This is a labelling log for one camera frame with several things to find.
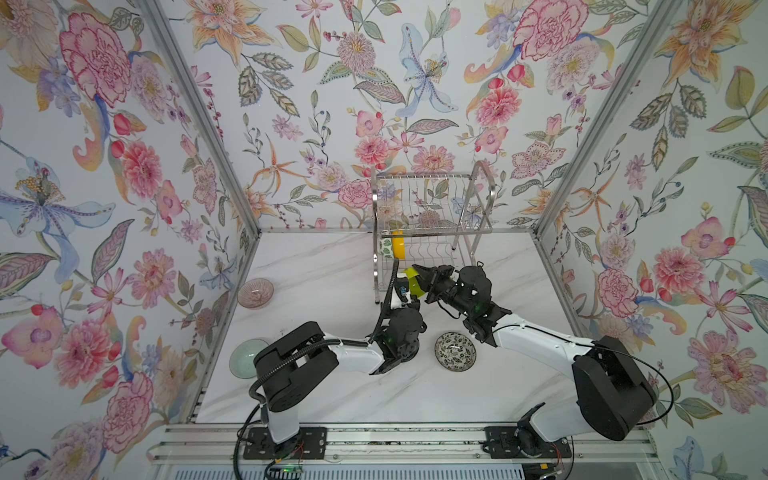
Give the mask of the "green leaf pattern bowl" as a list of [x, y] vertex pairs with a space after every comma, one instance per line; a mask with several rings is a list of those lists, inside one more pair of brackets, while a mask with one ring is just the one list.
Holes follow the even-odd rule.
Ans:
[[378, 240], [379, 255], [382, 258], [393, 259], [393, 243], [391, 238], [381, 238]]

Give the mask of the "pink striped ceramic bowl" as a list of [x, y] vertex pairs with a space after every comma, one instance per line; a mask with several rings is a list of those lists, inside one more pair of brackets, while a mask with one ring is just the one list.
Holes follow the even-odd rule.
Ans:
[[258, 309], [267, 305], [274, 295], [274, 285], [265, 278], [246, 281], [238, 290], [238, 304], [246, 309]]

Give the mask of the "lime green bowl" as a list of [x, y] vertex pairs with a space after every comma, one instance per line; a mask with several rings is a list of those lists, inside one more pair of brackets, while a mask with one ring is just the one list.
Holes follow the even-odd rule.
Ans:
[[413, 267], [409, 267], [405, 270], [405, 275], [408, 280], [408, 289], [412, 298], [421, 298], [425, 295], [425, 292], [419, 284], [420, 276], [417, 270]]

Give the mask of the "yellow bowl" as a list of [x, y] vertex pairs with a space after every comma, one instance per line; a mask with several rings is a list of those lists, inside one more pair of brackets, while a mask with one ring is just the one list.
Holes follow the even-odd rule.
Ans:
[[395, 231], [391, 238], [391, 243], [393, 257], [398, 260], [404, 260], [406, 256], [404, 232], [402, 230]]

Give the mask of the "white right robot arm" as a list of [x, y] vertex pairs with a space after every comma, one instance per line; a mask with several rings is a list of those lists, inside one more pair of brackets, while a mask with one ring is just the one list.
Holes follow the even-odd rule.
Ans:
[[575, 337], [523, 319], [492, 300], [492, 282], [480, 265], [412, 268], [426, 301], [456, 310], [477, 341], [523, 354], [571, 381], [569, 397], [541, 402], [515, 422], [520, 433], [547, 443], [585, 433], [622, 441], [655, 406], [658, 394], [640, 360], [618, 339]]

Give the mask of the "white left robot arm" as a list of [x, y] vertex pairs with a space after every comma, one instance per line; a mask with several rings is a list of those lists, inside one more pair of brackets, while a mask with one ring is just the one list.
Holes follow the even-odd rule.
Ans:
[[343, 339], [306, 322], [256, 355], [249, 396], [258, 402], [270, 440], [281, 445], [300, 431], [299, 404], [336, 370], [384, 375], [417, 355], [427, 330], [420, 305], [383, 307], [364, 340]]

